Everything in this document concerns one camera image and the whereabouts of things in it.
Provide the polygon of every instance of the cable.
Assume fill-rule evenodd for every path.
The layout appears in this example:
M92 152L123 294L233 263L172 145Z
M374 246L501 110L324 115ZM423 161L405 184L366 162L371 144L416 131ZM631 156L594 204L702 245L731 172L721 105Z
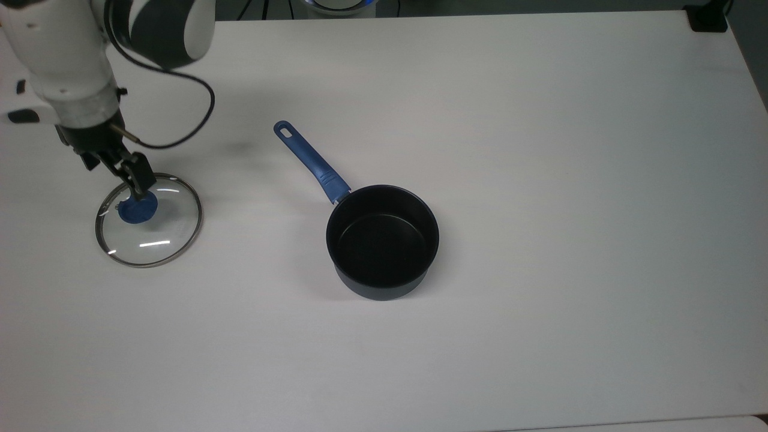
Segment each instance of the cable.
M135 138L135 140L129 138L126 134L123 134L124 137L130 139L131 141L135 142L136 144L140 145L141 147L152 148L152 149L155 149L155 150L164 150L166 148L176 147L177 145L179 145L179 144L185 142L186 140L192 138L193 136L195 136L195 134L198 133L198 131L200 129L202 129L203 126L208 122L208 119L210 118L211 113L214 112L214 105L216 105L216 94L214 93L214 90L210 87L210 85L208 85L207 82L203 81L202 79L200 79L198 77L195 77L195 76L192 76L192 75L187 75L187 74L184 74L184 73L181 73L181 72L167 71L165 69L156 68L156 67L148 65L146 63L142 63L141 61L138 61L137 59L135 59L135 58L131 57L130 55L128 55L128 53L125 52L125 50L123 50L123 48L118 43L117 39L114 37L114 31L112 29L112 17L111 17L111 15L112 15L111 14L111 12L112 12L112 3L113 3L113 0L106 0L104 2L104 30L107 32L107 36L109 37L109 41L112 42L112 45L114 46L114 48L116 50L118 50L118 52L126 60L128 60L129 62L133 63L134 65L136 65L136 66L138 66L140 68L144 68L144 69L147 69L147 70L150 70L150 71L159 72L161 74L173 75L175 77L179 77L179 78L184 78L184 79L188 79L188 80L191 80L191 81L195 81L196 83L198 83L198 84L202 85L203 87L205 87L206 90L208 90L208 95L210 96L210 104L208 105L208 111L205 113L205 116L203 116L203 119L200 120L200 123L194 129L192 129L192 132L190 132L189 134L184 136L182 139L179 139L177 141L174 141L174 142L171 142L171 143L165 144L165 145L152 145L152 144L147 144L147 143L143 142L142 140L136 138L135 136L133 136L131 134L128 134L128 135L130 135L131 137Z
M245 6L243 6L243 10L240 11L240 14L237 16L237 21L243 19L243 15L245 15L245 11L248 10L248 6L250 6L250 2L251 0L248 0L247 2L245 2Z
M261 21L266 20L266 10L270 7L270 0L264 0L264 6L261 8Z

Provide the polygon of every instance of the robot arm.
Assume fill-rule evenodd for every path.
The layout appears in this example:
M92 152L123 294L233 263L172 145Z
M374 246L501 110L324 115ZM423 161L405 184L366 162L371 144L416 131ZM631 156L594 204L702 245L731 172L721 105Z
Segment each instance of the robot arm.
M107 60L103 12L111 10L116 39L164 69L201 58L213 37L215 0L0 0L0 22L28 82L3 88L14 123L53 120L59 138L88 170L103 163L137 200L154 183L143 154L122 143L124 122ZM29 91L36 94L31 98ZM30 104L32 99L38 103Z

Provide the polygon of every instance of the pot handle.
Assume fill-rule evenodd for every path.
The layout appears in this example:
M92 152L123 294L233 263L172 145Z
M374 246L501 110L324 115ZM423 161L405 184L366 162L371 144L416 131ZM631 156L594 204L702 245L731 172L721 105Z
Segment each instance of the pot handle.
M341 201L351 192L352 189L349 188L349 185L312 148L292 124L284 120L278 121L274 131L275 135L304 163L304 166L310 169L332 203Z

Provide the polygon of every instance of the black saucepan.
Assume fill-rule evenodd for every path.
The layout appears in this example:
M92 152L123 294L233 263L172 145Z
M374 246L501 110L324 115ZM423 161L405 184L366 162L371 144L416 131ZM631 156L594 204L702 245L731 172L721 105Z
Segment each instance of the black saucepan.
M435 259L439 242L437 221L427 204L412 192L385 184L351 192L290 123L278 121L274 130L336 204L326 243L344 284L373 300L413 291Z

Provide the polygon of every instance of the metal rim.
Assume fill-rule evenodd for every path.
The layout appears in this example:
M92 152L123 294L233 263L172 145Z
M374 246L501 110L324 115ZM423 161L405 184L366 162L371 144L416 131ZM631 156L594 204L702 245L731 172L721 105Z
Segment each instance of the metal rim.
M165 257L159 261L154 261L151 263L146 264L136 264L131 263L126 260L122 260L119 257L114 256L113 254L109 254L110 249L107 247L107 243L104 241L104 232L102 231L102 224L104 221L104 211L109 210L109 204L112 202L112 200L115 199L122 191L128 189L128 186L125 183L121 183L119 186L117 186L115 189L112 189L112 192L107 195L107 197L104 199L104 201L101 202L101 206L99 206L98 213L96 214L96 241L98 242L99 247L101 247L101 250L104 251L104 253L111 258L114 261L119 262L120 264L127 265L128 267L133 268L152 268L157 267L158 265L165 264L169 261L172 261L176 258L178 258L179 255L183 254L189 247L192 245L192 243L197 238L198 234L200 233L200 228L203 226L203 205L200 203L200 196L197 195L197 191L194 190L192 186L189 185L186 181L182 180L176 175L170 175L166 174L164 172L156 172L154 173L155 178L165 178L170 181L176 181L182 186L184 186L186 189L189 190L189 192L192 193L192 196L194 197L195 203L197 204L197 213L199 216L197 217L197 225L195 225L194 232L192 234L192 237L190 237L189 240L187 240L187 243L184 244L178 251L174 252L172 255Z

